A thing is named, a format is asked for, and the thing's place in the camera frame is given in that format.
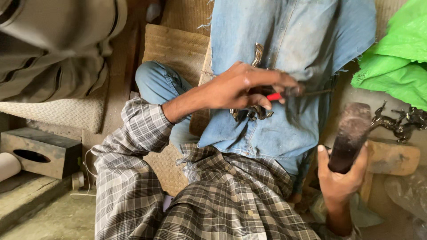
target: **white cylinder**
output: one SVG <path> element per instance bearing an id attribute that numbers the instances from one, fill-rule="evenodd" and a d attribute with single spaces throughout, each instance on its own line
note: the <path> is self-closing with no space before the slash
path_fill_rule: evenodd
<path id="1" fill-rule="evenodd" d="M 21 163 L 12 154 L 0 153 L 0 181 L 8 179 L 21 171 Z"/>

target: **white woven mat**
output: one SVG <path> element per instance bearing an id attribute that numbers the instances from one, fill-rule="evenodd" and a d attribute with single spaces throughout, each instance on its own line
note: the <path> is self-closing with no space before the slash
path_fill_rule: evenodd
<path id="1" fill-rule="evenodd" d="M 44 103 L 0 102 L 0 111 L 43 123 L 100 132 L 108 79 L 102 87 L 82 99 L 61 99 Z"/>

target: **red plier handle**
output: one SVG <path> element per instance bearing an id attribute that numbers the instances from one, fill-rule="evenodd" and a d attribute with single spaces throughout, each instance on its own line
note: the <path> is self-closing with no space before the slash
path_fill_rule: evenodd
<path id="1" fill-rule="evenodd" d="M 269 101 L 279 100 L 281 98 L 282 98 L 282 96 L 280 95 L 280 93 L 275 93 L 275 94 L 267 95 L 267 99 Z"/>

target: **white cable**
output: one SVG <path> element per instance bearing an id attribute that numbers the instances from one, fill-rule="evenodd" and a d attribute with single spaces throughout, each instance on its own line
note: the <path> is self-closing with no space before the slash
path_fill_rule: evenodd
<path id="1" fill-rule="evenodd" d="M 85 168 L 86 168 L 86 171 L 88 172 L 88 173 L 90 173 L 90 174 L 92 174 L 95 178 L 98 178 L 98 175 L 95 175 L 95 174 L 93 174 L 93 173 L 91 173 L 90 171 L 89 171 L 89 169 L 88 169 L 88 166 L 86 165 L 86 156 L 88 155 L 88 152 L 90 152 L 90 149 L 86 152 L 86 154 L 85 154 L 85 158 L 83 159 L 83 165 L 85 166 Z M 84 193 L 72 193 L 72 194 L 70 194 L 70 198 L 72 198 L 72 199 L 75 199 L 75 200 L 78 200 L 78 199 L 83 199 L 83 198 L 85 198 L 86 196 L 95 196 L 96 197 L 96 195 L 93 195 L 93 194 L 88 194 L 89 193 L 89 191 L 91 190 L 91 176 L 89 176 L 89 174 L 88 174 L 88 192 L 86 193 L 86 194 L 84 194 Z M 74 196 L 74 195 L 79 195 L 79 196 L 83 196 L 83 197 L 81 197 L 81 198 L 73 198 L 72 196 Z"/>

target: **leg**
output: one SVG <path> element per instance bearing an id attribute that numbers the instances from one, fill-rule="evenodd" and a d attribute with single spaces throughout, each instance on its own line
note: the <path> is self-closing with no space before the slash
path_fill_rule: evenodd
<path id="1" fill-rule="evenodd" d="M 190 90 L 192 86 L 175 70 L 155 61 L 147 61 L 139 66 L 135 75 L 141 97 L 153 104 L 163 104 Z M 180 149 L 183 143 L 197 143 L 199 137 L 188 131 L 191 116 L 172 128 L 170 141 Z"/>

